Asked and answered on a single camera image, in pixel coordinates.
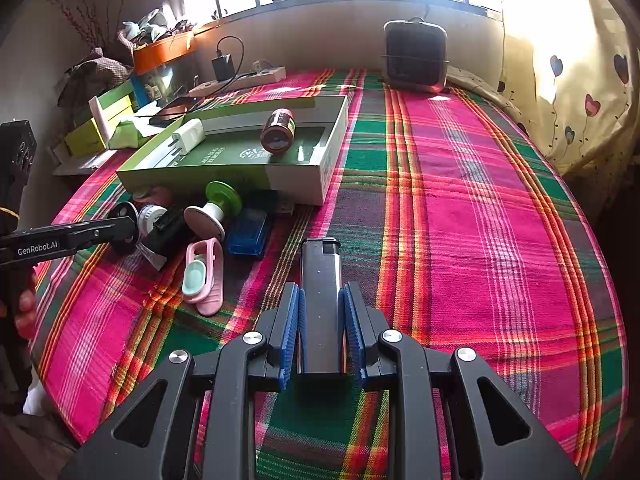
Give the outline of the person's hand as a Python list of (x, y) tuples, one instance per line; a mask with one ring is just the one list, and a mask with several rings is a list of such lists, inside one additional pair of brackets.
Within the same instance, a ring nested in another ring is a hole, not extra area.
[(36, 295), (35, 286), (29, 286), (18, 296), (17, 306), (12, 313), (8, 312), (8, 308), (2, 304), (0, 308), (0, 318), (9, 318), (17, 333), (24, 339), (32, 339), (35, 333), (36, 324)]

